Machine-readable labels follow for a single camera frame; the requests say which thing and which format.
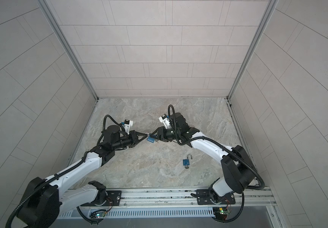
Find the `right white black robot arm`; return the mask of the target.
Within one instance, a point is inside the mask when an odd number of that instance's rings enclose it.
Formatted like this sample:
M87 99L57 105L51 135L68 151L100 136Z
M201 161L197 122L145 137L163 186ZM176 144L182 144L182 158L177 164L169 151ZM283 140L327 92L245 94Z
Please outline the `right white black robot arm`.
M215 159L222 167L223 176L209 187L209 198L215 204L225 201L229 193L241 194L245 189L263 190L265 182L256 170L245 149L237 145L223 145L187 124L181 113L168 106L168 115L159 118L163 124L149 135L162 142L176 141L180 146L188 145Z

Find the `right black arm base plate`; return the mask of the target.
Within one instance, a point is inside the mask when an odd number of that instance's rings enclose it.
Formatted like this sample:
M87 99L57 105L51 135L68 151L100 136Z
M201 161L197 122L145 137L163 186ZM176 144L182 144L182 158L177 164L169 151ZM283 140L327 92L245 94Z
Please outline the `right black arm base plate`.
M234 194L232 192L218 197L215 192L209 189L198 189L191 196L197 198L198 205L234 205L236 203Z

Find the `blue padlock with key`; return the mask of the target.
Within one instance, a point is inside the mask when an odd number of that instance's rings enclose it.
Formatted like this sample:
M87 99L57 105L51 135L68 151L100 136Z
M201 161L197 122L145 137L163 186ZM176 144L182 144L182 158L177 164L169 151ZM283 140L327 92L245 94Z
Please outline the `blue padlock with key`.
M193 159L193 156L191 154L187 155L186 159L183 159L183 166L185 167L185 169L189 169L190 166L190 161Z
M149 133L146 133L146 135L147 135L147 141L149 141L151 143L154 143L155 142L155 139L152 138Z

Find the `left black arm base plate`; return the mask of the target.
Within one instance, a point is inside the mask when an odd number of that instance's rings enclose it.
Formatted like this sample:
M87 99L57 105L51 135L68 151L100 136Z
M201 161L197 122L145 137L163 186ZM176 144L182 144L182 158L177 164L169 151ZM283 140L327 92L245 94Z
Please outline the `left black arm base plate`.
M95 206L118 206L122 191L100 191L92 202Z

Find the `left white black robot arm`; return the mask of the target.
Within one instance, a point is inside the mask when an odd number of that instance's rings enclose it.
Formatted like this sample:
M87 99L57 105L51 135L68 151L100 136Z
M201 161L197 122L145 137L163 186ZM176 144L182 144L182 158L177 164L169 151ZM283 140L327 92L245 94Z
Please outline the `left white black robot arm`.
M14 218L18 217L29 228L48 228L59 216L64 205L63 194L72 185L106 164L116 151L133 148L148 137L130 127L128 120L103 126L97 145L86 151L78 162L45 179L33 179L5 226L10 228Z

